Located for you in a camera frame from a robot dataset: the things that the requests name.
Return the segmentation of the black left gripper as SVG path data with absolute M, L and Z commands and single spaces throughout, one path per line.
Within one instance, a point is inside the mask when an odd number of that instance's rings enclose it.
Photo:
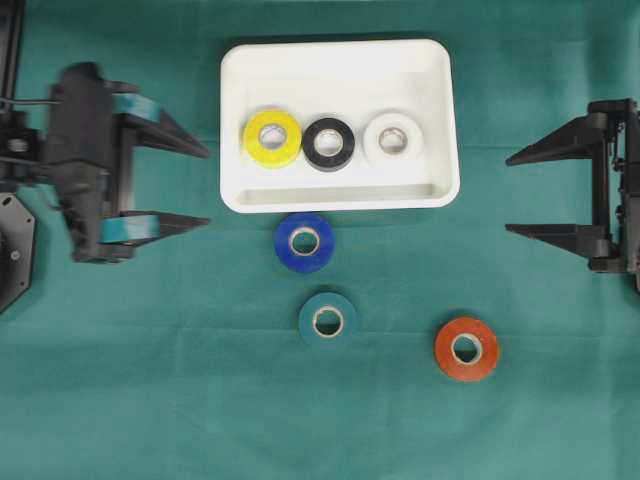
M 48 109 L 45 174 L 67 227 L 71 257 L 81 263 L 129 260 L 134 248 L 124 244 L 142 245 L 209 224 L 207 218 L 158 211 L 108 217 L 118 212 L 116 116 L 134 132 L 137 146 L 210 156 L 210 150 L 156 101 L 137 93 L 112 92 L 94 62 L 66 67 L 51 88 L 57 103 Z

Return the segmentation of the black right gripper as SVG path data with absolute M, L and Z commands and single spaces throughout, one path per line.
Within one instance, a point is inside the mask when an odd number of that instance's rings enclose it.
M 547 161 L 594 159 L 596 148 L 613 148 L 611 166 L 619 173 L 620 203 L 615 209 L 618 241 L 615 260 L 606 273 L 627 273 L 639 293 L 639 107 L 631 98 L 599 100 L 588 105 L 589 113 L 577 117 L 538 142 L 510 156 L 505 164 L 516 166 Z M 584 258 L 605 258 L 613 242 L 604 226 L 579 224 L 506 224 L 505 229 L 543 241 Z

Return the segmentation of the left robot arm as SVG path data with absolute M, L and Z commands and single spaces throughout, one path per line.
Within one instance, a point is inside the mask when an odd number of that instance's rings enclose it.
M 114 264 L 137 248 L 208 224 L 208 219 L 133 207 L 133 153 L 146 147 L 206 158 L 210 151 L 135 85 L 109 81 L 97 64 L 73 64 L 61 73 L 44 105 L 41 136 L 4 98 L 1 115 L 1 307 L 30 287 L 36 219 L 18 198 L 22 187 L 49 185 L 51 209 L 65 222 L 71 257 Z

